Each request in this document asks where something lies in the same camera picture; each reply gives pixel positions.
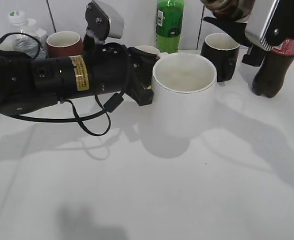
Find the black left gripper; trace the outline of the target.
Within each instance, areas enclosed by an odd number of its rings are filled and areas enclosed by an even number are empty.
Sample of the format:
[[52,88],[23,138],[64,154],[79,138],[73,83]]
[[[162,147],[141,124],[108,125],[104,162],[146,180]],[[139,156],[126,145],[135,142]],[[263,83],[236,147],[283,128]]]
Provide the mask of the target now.
[[88,70],[90,92],[102,95],[128,95],[139,106],[152,103],[151,75],[155,55],[115,42],[85,43],[84,60]]

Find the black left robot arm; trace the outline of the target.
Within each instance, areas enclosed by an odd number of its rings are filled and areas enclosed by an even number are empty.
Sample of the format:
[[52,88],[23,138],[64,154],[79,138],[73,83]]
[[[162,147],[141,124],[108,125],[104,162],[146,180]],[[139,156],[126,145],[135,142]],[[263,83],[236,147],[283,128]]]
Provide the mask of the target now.
[[31,59],[0,51],[0,114],[24,115],[58,102],[108,93],[151,104],[157,55],[117,43],[95,45],[80,56]]

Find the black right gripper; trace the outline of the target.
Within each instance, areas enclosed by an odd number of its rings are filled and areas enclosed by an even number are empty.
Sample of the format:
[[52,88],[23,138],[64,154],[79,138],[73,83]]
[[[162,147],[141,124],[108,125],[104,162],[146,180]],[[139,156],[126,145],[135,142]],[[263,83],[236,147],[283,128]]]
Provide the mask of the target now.
[[[273,45],[273,48],[279,46],[287,38],[294,39],[294,0],[279,1],[266,35],[267,42]],[[243,56],[243,63],[254,67],[259,67],[262,64],[268,51],[261,49],[247,39],[245,35],[246,23],[209,16],[204,17],[203,20],[223,30],[240,45],[249,47]]]

